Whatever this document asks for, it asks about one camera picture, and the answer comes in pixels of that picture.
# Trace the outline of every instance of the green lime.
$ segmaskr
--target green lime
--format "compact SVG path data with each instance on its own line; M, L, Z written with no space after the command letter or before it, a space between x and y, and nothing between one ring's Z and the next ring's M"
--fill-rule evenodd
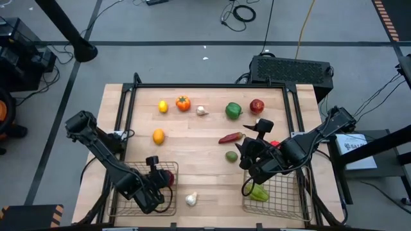
M225 154L225 158L226 158L229 162L234 163L234 162L237 161L238 155L237 155L237 153L236 153L235 151L228 151L228 152Z

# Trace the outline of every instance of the orange tomato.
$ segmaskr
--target orange tomato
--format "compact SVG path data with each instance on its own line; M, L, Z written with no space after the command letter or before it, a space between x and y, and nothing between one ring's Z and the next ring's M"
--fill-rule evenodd
M187 96L179 96L175 99L175 104L180 109L180 111L185 112L190 109L190 99Z

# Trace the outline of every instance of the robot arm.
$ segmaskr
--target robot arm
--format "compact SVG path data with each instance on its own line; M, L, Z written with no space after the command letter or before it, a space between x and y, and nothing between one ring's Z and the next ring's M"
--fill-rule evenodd
M121 137L106 134L97 127L96 118L81 111L66 122L67 137L73 142L80 141L107 169L110 180L117 191L126 199L134 199L140 209L149 214L164 203L164 196L159 189L172 185L172 173L157 169L157 156L148 157L150 172L142 175L138 170L120 162L114 154L124 151Z
M244 125L258 132L258 136L246 137L242 145L236 144L241 153L240 167L249 170L255 183L262 184L277 173L288 174L302 167L322 140L337 131L354 130L355 123L344 108L334 107L324 123L304 135L285 139L277 147L263 140L264 134L271 132L273 122L260 119L255 126Z

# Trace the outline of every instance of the yellow cable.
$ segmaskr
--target yellow cable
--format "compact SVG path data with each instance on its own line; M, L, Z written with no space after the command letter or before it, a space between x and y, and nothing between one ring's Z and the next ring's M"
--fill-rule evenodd
M294 59L297 59L297 57L298 57L298 50L300 50L302 34L304 33L304 28L306 27L306 23L308 21L308 18L310 17L311 10L313 9L314 3L315 3L315 0L313 0L313 2L311 3L310 9L308 10L308 13L307 13L306 20L304 21L304 24L302 25L302 28L301 28L301 31L300 31L300 38L298 39L297 52L295 53L295 58Z

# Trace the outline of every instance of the green bell pepper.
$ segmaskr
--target green bell pepper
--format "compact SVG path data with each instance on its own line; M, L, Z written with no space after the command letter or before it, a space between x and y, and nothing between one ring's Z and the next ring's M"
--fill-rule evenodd
M248 194L252 188L252 184L245 186L245 192ZM254 188L250 194L250 199L255 201L268 201L270 199L269 193L263 188L262 185L254 184Z
M237 103L231 102L226 106L225 113L230 119L238 119L243 112Z

